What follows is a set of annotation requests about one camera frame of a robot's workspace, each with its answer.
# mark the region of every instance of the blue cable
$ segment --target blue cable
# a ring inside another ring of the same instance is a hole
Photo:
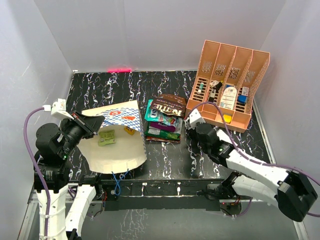
[[[114,178],[114,180],[115,180],[115,182],[116,182],[115,188],[114,188],[114,194],[115,194],[116,196],[119,196],[119,195],[121,194],[121,187],[120,187],[119,183],[120,183],[121,180],[125,179],[125,177],[126,177],[126,175],[128,174],[128,172],[129,172],[129,169],[128,169],[128,170],[126,171],[126,173],[123,174],[122,176],[121,176],[121,174],[120,174],[119,180],[117,180],[116,175],[115,175],[114,172],[112,171],[113,178]]]

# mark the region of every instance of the gray wall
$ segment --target gray wall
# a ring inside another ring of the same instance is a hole
[[[261,47],[271,61],[256,95],[276,161],[318,180],[319,23],[319,1],[287,1]],[[320,214],[319,200],[311,211]],[[307,216],[304,223],[310,239],[319,239],[320,218]]]
[[[34,0],[71,69],[197,69],[204,41],[259,49],[285,0]]]
[[[0,7],[0,239],[16,239],[33,185],[23,140],[27,114],[66,97],[72,71],[33,0],[3,0]],[[36,114],[28,136],[51,121]]]

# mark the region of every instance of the marble surface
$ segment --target marble surface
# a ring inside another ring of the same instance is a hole
[[[146,113],[149,99],[159,94],[175,94],[189,98],[196,71],[151,71],[127,73],[77,73],[72,78],[67,98],[67,111],[82,111],[121,102],[137,100],[141,116]],[[255,113],[244,133],[232,132],[235,142],[248,154],[270,162]],[[203,154],[198,143],[182,129],[181,143],[146,142],[147,160],[130,171],[126,179],[224,179],[230,170],[213,163]],[[70,156],[70,180],[92,175],[85,156],[76,149]],[[102,179],[110,178],[103,174]]]

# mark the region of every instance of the open cloth bag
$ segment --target open cloth bag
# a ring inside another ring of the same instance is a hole
[[[91,171],[102,174],[124,173],[147,160],[142,118],[136,100],[84,110],[82,114],[103,115],[105,119],[99,132],[114,130],[115,136],[115,143],[104,146],[98,146],[99,135],[80,141],[78,148]],[[124,130],[125,127],[136,132],[130,135]]]

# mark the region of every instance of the teal snack bag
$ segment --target teal snack bag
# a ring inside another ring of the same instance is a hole
[[[159,112],[155,109],[150,109],[153,99],[148,100],[148,105],[146,107],[144,119],[148,122],[158,122],[163,123],[167,126],[177,126],[177,117],[168,116],[162,112]]]

